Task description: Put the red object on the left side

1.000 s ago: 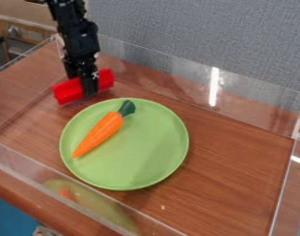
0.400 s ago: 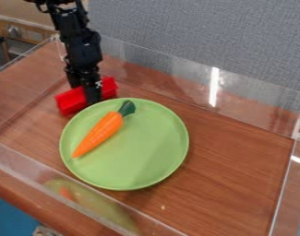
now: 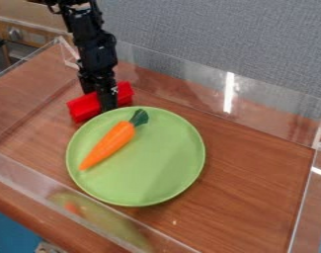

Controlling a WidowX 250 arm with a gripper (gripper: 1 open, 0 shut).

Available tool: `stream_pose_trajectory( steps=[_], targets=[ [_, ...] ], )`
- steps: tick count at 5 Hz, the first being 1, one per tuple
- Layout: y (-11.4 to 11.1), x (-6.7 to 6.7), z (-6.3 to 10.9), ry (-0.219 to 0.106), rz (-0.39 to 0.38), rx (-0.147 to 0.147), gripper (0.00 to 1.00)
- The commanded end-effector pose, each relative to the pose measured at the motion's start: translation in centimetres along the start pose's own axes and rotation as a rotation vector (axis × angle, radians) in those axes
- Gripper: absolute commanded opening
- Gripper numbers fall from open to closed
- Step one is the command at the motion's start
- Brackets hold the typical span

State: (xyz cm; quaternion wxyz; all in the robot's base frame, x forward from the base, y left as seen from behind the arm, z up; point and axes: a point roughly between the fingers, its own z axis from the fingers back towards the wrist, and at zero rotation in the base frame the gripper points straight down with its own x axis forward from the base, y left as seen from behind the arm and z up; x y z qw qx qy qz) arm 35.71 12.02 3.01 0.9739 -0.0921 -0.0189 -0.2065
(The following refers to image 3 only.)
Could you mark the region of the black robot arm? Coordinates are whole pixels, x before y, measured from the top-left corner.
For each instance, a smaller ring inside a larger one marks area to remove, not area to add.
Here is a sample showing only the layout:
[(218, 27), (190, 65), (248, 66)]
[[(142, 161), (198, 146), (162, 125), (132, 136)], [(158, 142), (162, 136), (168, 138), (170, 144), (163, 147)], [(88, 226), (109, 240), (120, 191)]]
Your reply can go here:
[(61, 15), (72, 43), (77, 49), (77, 79), (84, 94), (96, 94), (101, 112), (117, 108), (116, 39), (101, 29), (104, 23), (96, 0), (29, 0)]

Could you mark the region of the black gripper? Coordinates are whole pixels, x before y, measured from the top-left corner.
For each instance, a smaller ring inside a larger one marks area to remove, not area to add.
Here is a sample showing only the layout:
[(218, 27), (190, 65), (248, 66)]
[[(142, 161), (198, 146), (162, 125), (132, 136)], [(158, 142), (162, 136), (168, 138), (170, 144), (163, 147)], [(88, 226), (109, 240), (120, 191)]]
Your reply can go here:
[(107, 112), (117, 108), (117, 85), (113, 76), (113, 67), (117, 64), (116, 39), (105, 31), (89, 34), (73, 33), (73, 44), (79, 53), (77, 80), (81, 92), (96, 92), (100, 111)]

